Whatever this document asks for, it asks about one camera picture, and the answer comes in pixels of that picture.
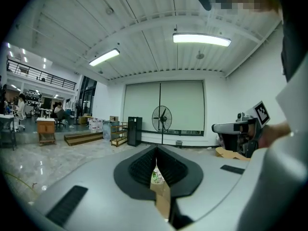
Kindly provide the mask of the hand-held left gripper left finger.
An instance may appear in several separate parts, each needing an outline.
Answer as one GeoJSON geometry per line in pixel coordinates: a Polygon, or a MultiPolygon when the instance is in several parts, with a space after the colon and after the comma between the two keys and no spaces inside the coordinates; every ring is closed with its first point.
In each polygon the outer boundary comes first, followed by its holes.
{"type": "Polygon", "coordinates": [[[43,231],[171,231],[156,194],[129,166],[148,152],[133,148],[94,159],[50,186],[29,208],[43,231]]]}

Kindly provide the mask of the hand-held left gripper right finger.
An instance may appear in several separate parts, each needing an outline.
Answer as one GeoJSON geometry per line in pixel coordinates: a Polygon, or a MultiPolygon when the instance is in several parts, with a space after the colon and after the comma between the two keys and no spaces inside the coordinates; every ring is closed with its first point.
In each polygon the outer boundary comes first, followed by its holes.
{"type": "Polygon", "coordinates": [[[189,218],[184,231],[235,231],[251,195],[250,161],[227,159],[209,153],[163,148],[179,156],[188,174],[172,185],[172,213],[189,218]]]}

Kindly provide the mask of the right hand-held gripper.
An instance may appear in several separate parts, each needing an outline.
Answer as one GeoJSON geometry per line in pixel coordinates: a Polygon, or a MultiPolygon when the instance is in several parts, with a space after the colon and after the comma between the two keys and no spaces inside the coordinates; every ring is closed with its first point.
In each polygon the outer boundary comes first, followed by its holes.
{"type": "Polygon", "coordinates": [[[218,133],[222,147],[250,158],[258,149],[258,140],[270,116],[260,101],[258,104],[240,112],[235,122],[213,124],[212,131],[218,133]]]}

